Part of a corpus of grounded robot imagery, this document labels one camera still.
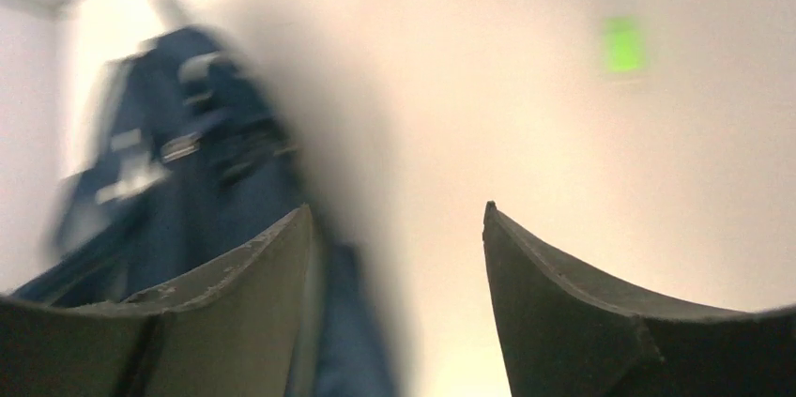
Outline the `white marker green cap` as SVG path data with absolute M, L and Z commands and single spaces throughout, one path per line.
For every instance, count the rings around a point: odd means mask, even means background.
M 603 18 L 601 47 L 605 72 L 610 76 L 631 76 L 647 65 L 644 32 L 636 16 Z

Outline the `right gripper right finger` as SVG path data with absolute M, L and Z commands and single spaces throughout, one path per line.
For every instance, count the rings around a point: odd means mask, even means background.
M 666 296 L 563 252 L 485 208 L 497 334 L 514 396 L 791 396 L 795 310 L 744 313 Z

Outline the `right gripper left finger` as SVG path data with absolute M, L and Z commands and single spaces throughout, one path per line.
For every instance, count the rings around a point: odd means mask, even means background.
M 1 300 L 5 396 L 280 396 L 314 237 L 299 207 L 122 303 Z

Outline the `navy blue student backpack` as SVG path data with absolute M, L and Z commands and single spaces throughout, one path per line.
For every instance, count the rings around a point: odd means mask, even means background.
M 299 150 L 228 49 L 177 0 L 151 0 L 171 31 L 115 62 L 98 156 L 71 180 L 59 262 L 7 298 L 46 307 L 122 303 L 178 278 L 306 206 Z M 357 256 L 312 212 L 314 237 L 285 391 L 393 396 Z

